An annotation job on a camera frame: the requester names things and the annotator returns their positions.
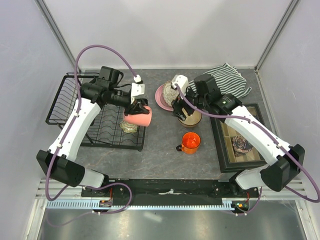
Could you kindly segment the speckled grey plate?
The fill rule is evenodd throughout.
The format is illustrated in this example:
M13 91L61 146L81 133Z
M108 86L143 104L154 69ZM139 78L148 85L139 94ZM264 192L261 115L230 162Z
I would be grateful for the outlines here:
M163 85L162 95L163 95L164 101L171 106L172 102L179 95L179 92L176 89L172 88L171 81L166 81Z

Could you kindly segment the patterned small bowl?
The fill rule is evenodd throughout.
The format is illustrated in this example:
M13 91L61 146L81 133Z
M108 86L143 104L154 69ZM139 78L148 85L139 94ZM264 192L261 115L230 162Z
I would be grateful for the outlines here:
M138 131L138 125L128 123L127 121L124 121L124 120L119 124L119 127L126 134L136 133Z

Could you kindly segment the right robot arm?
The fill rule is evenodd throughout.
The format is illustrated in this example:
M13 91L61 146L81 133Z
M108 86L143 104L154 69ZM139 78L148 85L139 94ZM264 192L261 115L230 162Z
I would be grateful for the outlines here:
M211 75L203 74L193 81L176 75L171 88L179 92L171 103L174 116L185 120L187 115L197 111L220 119L243 136L264 159L264 166L241 171L229 184L233 196L240 197L253 187L280 192L300 173L305 149L274 135L233 94L222 94Z

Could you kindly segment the brown bowl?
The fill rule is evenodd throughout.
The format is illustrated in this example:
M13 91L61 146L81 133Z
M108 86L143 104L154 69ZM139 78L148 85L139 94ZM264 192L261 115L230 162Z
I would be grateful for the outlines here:
M202 114L199 113L198 111L194 111L193 114L191 115L188 115L187 113L185 113L185 116L186 116L185 120L178 119L181 125L184 126L185 128L193 128L197 124L199 124L200 121L202 120Z

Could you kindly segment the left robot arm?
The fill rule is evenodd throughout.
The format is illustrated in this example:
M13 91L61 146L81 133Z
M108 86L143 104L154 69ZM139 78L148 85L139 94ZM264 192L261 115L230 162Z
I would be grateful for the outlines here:
M124 109L123 119L129 124L148 127L152 110L140 96L145 84L139 75L133 77L129 91L120 90L118 78L123 73L103 66L99 75L90 82L77 83L78 98L57 139L48 150L40 150L36 159L48 178L71 187L89 186L99 197L110 191L108 176L75 163L83 138L104 106Z

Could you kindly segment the pink mug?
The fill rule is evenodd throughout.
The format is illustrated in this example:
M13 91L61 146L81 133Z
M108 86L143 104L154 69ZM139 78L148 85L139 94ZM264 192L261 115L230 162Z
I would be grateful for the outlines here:
M140 114L128 114L123 115L123 120L128 122L129 124L134 124L142 127L148 127L152 120L152 109L149 106L145 106L147 110L149 110L148 114L140 113Z

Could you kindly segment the pink plate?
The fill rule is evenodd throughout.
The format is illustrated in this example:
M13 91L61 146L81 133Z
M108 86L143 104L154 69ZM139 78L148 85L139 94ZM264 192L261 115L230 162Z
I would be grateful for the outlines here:
M168 105L163 97L163 87L164 85L161 85L155 92L155 101L158 104L158 106L166 111L172 112L174 109Z

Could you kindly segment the orange mug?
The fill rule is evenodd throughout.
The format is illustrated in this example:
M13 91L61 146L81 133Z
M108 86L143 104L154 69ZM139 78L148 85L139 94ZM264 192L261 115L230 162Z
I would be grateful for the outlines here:
M192 155L197 152L201 144L200 136L195 132L187 132L182 136L181 144L176 147L178 152Z

